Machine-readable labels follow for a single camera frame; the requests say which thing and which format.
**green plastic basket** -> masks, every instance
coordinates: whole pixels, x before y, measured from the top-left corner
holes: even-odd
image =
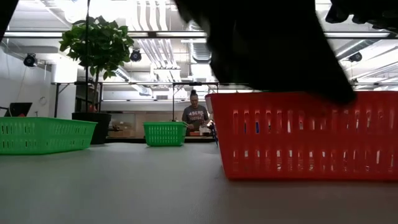
[[[148,146],[182,146],[186,129],[184,122],[144,122]]]
[[[86,149],[95,122],[57,118],[0,118],[0,154],[50,154]]]

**counter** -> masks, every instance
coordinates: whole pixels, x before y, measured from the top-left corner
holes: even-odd
[[[397,184],[230,182],[215,143],[0,156],[0,223],[398,223]]]

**gray t-shirt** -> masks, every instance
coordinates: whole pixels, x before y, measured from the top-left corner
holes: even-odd
[[[185,121],[188,124],[193,124],[195,127],[194,130],[187,131],[199,131],[201,121],[209,120],[209,115],[204,106],[198,105],[198,108],[194,108],[193,106],[189,106],[184,109],[182,114],[182,121]]]

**potted plant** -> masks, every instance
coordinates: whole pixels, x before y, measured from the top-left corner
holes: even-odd
[[[104,80],[116,76],[113,71],[118,69],[118,66],[124,65],[125,62],[130,62],[129,48],[133,46],[133,43],[134,41],[127,34],[127,26],[119,27],[116,21],[107,22],[102,16],[88,17],[88,20],[77,21],[70,31],[62,35],[60,51],[69,50],[67,55],[73,60],[80,61],[79,65],[86,69],[90,68],[91,75],[95,77],[90,110],[72,114],[72,119],[98,123],[91,141],[92,144],[104,143],[111,121],[110,114],[96,113],[95,110],[100,74],[103,73]]]

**plastic basket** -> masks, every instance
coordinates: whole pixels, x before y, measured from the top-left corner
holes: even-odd
[[[229,179],[398,180],[397,92],[358,92],[344,108],[305,93],[206,102]]]
[[[144,122],[148,146],[182,146],[185,140],[184,122]]]
[[[0,154],[86,149],[96,123],[56,118],[0,118]]]

